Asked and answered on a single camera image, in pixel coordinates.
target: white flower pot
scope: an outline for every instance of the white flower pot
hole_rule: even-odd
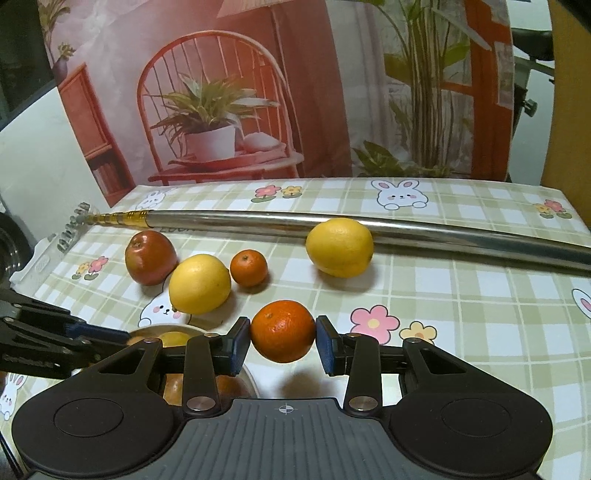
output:
[[[185,135],[187,153],[199,162],[224,160],[235,155],[236,128],[233,125],[210,132]]]

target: vase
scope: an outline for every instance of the vase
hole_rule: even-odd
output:
[[[187,153],[198,162],[225,160],[235,156],[236,128],[233,125],[210,132],[185,135]]]
[[[64,57],[58,58],[57,62],[53,64],[51,71],[53,72],[56,84],[59,85],[68,76],[68,61]]]

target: black circular pad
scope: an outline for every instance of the black circular pad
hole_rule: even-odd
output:
[[[537,469],[552,438],[544,407],[518,390],[415,391],[392,409],[389,426],[413,462],[451,478],[513,478]]]
[[[443,423],[469,437],[493,437],[504,432],[511,416],[498,403],[481,398],[463,398],[448,403],[441,411]]]
[[[30,468],[58,478],[115,476],[153,458],[172,437],[173,412],[158,394],[145,387],[109,392],[97,384],[86,398],[67,389],[70,380],[15,414],[12,438]]]
[[[74,437],[98,437],[117,428],[123,410],[104,398],[82,398],[60,408],[54,418],[56,427]]]

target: metal screw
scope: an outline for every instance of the metal screw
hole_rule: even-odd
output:
[[[216,406],[216,401],[210,397],[193,397],[187,400],[187,407],[194,411],[207,411]]]
[[[378,401],[373,397],[353,397],[349,400],[349,407],[357,411],[370,411],[378,406]]]

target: yellow flower print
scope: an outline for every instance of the yellow flower print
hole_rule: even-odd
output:
[[[283,195],[295,195],[296,193],[301,193],[301,187],[294,187],[290,185],[289,187],[285,187],[281,193]]]
[[[409,328],[400,330],[399,335],[403,340],[405,338],[416,337],[421,338],[426,342],[433,343],[433,340],[435,340],[435,337],[437,337],[437,330],[435,330],[435,327],[425,327],[421,322],[416,320],[410,324]]]
[[[76,270],[77,275],[82,275],[86,270],[90,268],[90,262],[84,262],[80,264],[78,270]]]
[[[546,214],[552,213],[552,209],[550,207],[548,207],[547,205],[542,205],[541,203],[535,203],[534,207],[536,207],[536,209],[540,213],[546,213]]]

